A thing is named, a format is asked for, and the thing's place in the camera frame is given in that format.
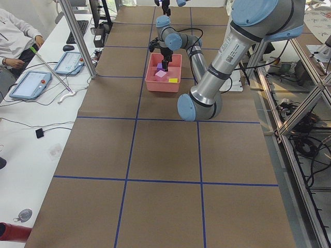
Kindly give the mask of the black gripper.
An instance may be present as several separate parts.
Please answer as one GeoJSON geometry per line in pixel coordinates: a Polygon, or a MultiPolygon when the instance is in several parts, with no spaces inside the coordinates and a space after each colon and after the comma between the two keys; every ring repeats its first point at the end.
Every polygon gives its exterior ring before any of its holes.
{"type": "Polygon", "coordinates": [[[169,64],[172,62],[173,51],[166,46],[164,41],[159,40],[158,37],[149,42],[148,48],[150,52],[154,52],[155,49],[160,50],[160,53],[163,55],[162,68],[165,69],[165,72],[168,72],[169,64]]]}
{"type": "Polygon", "coordinates": [[[171,9],[168,8],[170,5],[170,0],[154,0],[154,3],[156,4],[156,6],[162,7],[163,14],[166,14],[167,16],[171,15],[171,9]]]}

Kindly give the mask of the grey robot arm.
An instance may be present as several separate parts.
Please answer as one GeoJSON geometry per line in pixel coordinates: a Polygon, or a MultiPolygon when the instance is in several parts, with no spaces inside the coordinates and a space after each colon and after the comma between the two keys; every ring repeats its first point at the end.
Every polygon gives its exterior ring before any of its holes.
{"type": "Polygon", "coordinates": [[[177,32],[167,15],[156,20],[158,37],[149,48],[161,49],[166,68],[173,52],[187,51],[198,81],[188,94],[177,102],[180,117],[185,121],[208,120],[217,116],[222,107],[220,89],[247,53],[262,40],[273,42],[298,37],[304,28],[305,1],[235,1],[232,6],[230,32],[218,54],[207,65],[196,36],[177,32]]]}
{"type": "MultiPolygon", "coordinates": [[[[182,6],[186,5],[186,3],[188,1],[189,0],[176,0],[176,3],[179,7],[182,7],[182,6]]],[[[161,6],[164,15],[166,15],[168,17],[171,15],[170,0],[154,0],[154,3],[158,7],[161,6]]]]}

